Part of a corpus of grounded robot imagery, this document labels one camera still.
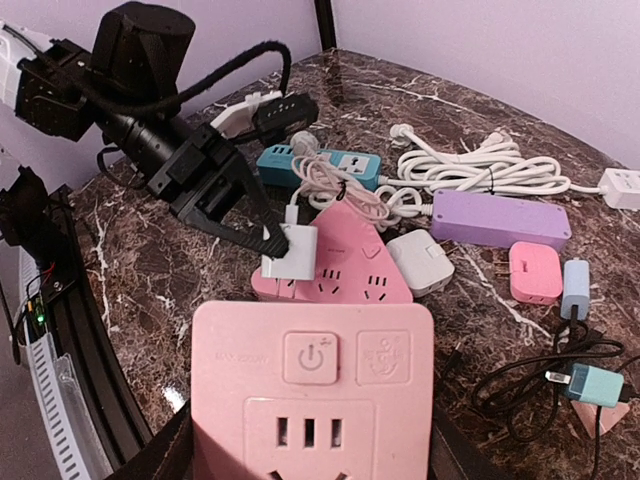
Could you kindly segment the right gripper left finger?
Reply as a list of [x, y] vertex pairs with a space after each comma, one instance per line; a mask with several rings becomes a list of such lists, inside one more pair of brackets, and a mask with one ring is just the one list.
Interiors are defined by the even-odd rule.
[[190, 479], [193, 452], [191, 413], [178, 412], [148, 445], [107, 479]]

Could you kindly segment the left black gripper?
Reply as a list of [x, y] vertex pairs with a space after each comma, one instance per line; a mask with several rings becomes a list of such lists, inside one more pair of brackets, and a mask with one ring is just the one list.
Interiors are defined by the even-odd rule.
[[[244, 155], [208, 124], [197, 128], [182, 118], [136, 119], [113, 113], [97, 121], [142, 174], [150, 193], [166, 202], [183, 224], [271, 258], [288, 253], [288, 238], [272, 212], [261, 183]], [[243, 197], [267, 230], [244, 233], [220, 222]]]

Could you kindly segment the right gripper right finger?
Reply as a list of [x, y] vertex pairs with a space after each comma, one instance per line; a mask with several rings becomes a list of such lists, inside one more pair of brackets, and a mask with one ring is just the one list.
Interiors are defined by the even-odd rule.
[[510, 474], [494, 465], [435, 406], [432, 419], [432, 478], [438, 480], [499, 480]]

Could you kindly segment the white usb charger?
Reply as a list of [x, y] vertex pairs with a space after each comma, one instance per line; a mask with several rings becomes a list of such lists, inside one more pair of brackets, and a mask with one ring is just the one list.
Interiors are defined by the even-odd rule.
[[266, 255], [261, 260], [263, 278], [311, 281], [315, 278], [318, 228], [298, 223], [297, 204], [300, 189], [297, 189], [285, 208], [285, 219], [280, 227], [285, 234], [289, 249], [284, 257]]

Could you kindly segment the pink triangular power strip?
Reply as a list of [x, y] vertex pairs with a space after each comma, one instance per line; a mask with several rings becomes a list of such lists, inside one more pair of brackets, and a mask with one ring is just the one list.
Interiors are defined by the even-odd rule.
[[318, 228], [311, 281], [251, 276], [263, 301], [324, 304], [406, 304], [413, 295], [376, 228], [353, 208], [336, 202], [312, 222]]

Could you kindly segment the pink white cube adapter cluster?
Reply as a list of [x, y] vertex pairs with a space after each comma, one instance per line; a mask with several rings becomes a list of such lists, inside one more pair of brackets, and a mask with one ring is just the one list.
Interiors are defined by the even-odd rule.
[[423, 479], [434, 321], [419, 304], [211, 301], [193, 318], [198, 479]]

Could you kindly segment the teal charger plug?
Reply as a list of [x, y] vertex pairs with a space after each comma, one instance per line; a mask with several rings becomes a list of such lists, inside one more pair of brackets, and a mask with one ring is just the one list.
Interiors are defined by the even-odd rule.
[[569, 373], [546, 371], [545, 379], [563, 385], [571, 400], [606, 408], [618, 404], [625, 383], [620, 373], [582, 363], [574, 363]]

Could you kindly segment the white square adapter plug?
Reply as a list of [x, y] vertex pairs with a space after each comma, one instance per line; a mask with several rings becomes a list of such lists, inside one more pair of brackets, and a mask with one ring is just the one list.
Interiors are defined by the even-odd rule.
[[444, 288], [454, 275], [453, 263], [424, 229], [401, 235], [386, 247], [414, 298]]

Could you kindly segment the purple power strip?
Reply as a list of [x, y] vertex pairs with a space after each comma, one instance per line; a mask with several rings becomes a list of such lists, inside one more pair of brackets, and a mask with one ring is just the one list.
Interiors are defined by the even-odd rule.
[[437, 240], [496, 248], [522, 241], [557, 252], [572, 236], [568, 215], [560, 206], [453, 190], [435, 194], [430, 233]]

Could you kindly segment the pink charger plug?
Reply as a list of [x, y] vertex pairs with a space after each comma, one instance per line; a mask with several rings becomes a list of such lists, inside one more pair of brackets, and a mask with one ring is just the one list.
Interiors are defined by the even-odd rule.
[[497, 275], [509, 277], [511, 296], [520, 303], [549, 306], [563, 292], [560, 257], [550, 246], [516, 242], [508, 259], [494, 265]]

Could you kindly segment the light blue charger plug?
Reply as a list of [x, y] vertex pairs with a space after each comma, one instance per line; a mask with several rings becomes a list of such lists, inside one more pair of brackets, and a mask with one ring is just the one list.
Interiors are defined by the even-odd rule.
[[564, 263], [561, 317], [570, 319], [574, 307], [576, 319], [584, 321], [590, 309], [590, 265], [586, 260], [571, 259]]

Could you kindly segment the white power strip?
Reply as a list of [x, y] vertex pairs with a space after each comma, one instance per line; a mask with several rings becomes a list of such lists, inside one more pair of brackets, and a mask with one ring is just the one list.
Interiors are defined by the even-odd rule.
[[598, 188], [605, 203], [618, 210], [640, 209], [640, 172], [637, 170], [607, 168]]

